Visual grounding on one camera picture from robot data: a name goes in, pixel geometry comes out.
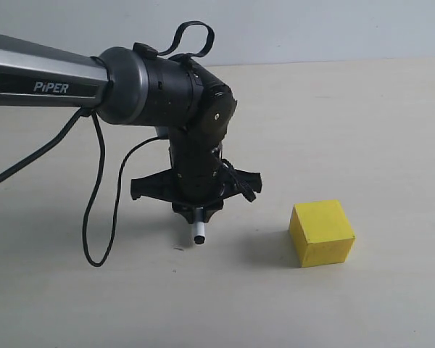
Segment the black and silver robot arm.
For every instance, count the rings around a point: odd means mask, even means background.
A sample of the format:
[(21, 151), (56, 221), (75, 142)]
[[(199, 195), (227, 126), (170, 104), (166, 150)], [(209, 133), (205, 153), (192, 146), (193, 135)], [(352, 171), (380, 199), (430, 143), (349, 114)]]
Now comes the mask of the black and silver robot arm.
[(170, 168), (133, 179), (130, 195), (169, 202), (187, 221), (195, 209), (209, 220), (227, 198), (253, 201), (262, 190), (259, 173), (221, 155), (237, 102), (195, 54), (136, 43), (85, 57), (0, 34), (0, 106), (85, 108), (112, 125), (165, 130)]

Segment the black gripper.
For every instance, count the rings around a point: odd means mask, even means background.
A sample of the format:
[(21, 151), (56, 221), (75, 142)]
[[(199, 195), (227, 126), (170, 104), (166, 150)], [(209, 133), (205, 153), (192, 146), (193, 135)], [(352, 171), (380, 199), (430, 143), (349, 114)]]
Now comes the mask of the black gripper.
[(170, 203), (188, 224), (195, 208), (203, 207), (203, 221), (224, 207), (224, 200), (242, 195), (253, 202), (262, 191), (260, 173), (236, 169), (222, 157), (222, 141), (193, 138), (184, 130), (169, 128), (170, 168), (130, 182), (133, 200), (144, 197)]

